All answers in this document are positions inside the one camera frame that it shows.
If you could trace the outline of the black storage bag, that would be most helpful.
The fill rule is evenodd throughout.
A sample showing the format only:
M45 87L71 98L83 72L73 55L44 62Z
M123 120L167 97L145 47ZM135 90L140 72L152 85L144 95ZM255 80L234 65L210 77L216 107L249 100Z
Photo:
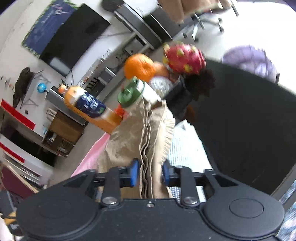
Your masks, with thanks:
M213 60L207 70L175 85L169 109L195 127L215 170L280 198L295 181L295 94Z

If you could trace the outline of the black wall television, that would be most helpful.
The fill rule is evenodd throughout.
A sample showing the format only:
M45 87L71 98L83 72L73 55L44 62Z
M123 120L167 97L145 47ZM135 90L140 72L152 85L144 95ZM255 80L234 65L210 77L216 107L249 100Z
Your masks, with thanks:
M66 77L80 57L110 26L105 18L82 4L56 31L40 59Z

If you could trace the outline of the brown wooden cabinet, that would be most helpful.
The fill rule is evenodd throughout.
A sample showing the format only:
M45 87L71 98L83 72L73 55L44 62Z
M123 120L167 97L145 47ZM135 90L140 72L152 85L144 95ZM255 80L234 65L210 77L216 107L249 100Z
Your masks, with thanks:
M59 156L67 157L83 132L84 126L58 111L44 136L43 145Z

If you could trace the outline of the black tower speaker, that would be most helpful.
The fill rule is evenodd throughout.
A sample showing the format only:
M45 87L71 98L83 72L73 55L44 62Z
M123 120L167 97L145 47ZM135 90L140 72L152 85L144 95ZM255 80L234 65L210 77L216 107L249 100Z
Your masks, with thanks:
M152 49L158 49L161 44L172 39L153 15L148 14L147 17L142 18L128 4L117 8L114 16Z

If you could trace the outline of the pink patterned bed sheet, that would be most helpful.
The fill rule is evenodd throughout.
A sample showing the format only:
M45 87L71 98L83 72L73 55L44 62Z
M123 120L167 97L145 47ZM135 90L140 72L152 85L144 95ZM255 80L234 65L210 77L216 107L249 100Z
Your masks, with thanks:
M104 150L108 140L110 138L110 135L107 133L104 133L100 139L98 139L94 145L90 148L86 156L83 158L81 163L78 165L78 167L75 169L75 171L72 173L71 177L78 175L86 170L89 169L96 169L97 164L97 158Z

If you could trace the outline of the beige khaki jacket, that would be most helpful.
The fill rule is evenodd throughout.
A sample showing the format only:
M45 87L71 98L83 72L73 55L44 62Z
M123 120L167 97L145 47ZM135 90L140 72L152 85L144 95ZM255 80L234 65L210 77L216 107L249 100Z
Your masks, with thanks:
M97 171L128 166L139 160L139 180L135 187L121 189L123 198L163 199L171 192L163 183L162 166L173 140L175 118L165 100L150 104L141 99L111 133L97 158Z

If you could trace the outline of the small blue globe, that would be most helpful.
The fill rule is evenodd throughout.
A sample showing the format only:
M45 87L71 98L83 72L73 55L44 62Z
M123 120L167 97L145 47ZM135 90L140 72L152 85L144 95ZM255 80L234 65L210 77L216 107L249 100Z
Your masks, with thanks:
M39 93L48 92L48 91L47 91L47 85L46 85L45 83L39 83L39 84L37 85L37 91L38 91Z

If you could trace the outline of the maroon cushioned chair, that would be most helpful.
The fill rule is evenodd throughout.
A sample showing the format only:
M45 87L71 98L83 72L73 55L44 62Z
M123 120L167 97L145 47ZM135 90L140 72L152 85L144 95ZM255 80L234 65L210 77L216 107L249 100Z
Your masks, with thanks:
M1 187L23 199L39 192L10 165L4 163L1 163Z

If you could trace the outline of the grey tv console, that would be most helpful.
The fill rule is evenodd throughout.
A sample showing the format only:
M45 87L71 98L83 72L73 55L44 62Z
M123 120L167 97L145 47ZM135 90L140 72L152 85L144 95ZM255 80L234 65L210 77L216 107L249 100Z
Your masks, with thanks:
M97 58L78 82L78 86L98 100L105 101L125 79L125 61L133 54L146 53L152 49L153 46L143 36L132 32L114 50L108 49Z

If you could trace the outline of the orange juice bottle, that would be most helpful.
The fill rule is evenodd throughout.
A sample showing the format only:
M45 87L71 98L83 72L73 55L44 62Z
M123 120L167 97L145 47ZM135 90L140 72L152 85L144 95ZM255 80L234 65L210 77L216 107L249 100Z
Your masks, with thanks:
M63 95L67 108L108 134L112 133L122 121L122 117L82 87L68 88L66 85L61 85L59 93Z

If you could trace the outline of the red dragon fruit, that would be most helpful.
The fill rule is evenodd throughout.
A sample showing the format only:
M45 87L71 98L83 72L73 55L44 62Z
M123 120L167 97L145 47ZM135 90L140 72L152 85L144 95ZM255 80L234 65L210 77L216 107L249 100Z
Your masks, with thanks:
M177 42L174 45L163 44L163 63L175 73L200 74L206 68L206 59L195 45Z

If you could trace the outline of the blue wall poster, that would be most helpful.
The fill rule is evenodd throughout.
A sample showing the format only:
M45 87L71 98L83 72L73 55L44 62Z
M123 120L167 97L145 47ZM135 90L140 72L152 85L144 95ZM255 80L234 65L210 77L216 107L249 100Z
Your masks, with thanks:
M51 1L22 41L22 47L39 57L57 30L78 9L72 1Z

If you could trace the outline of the orange fruit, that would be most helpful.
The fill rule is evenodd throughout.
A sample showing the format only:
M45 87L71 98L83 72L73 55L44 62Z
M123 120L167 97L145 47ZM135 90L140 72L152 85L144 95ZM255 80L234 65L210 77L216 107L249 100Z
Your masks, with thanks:
M138 53L127 58L124 65L124 73L127 79L137 77L149 82L156 73L154 62L148 56Z

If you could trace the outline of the green bottle cap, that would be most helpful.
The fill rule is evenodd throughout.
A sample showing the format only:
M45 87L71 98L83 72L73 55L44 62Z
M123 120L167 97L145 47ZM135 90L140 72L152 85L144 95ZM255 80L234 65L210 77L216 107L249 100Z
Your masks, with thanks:
M129 80L127 85L117 96L118 103L122 108L132 106L144 91L145 83L135 76Z

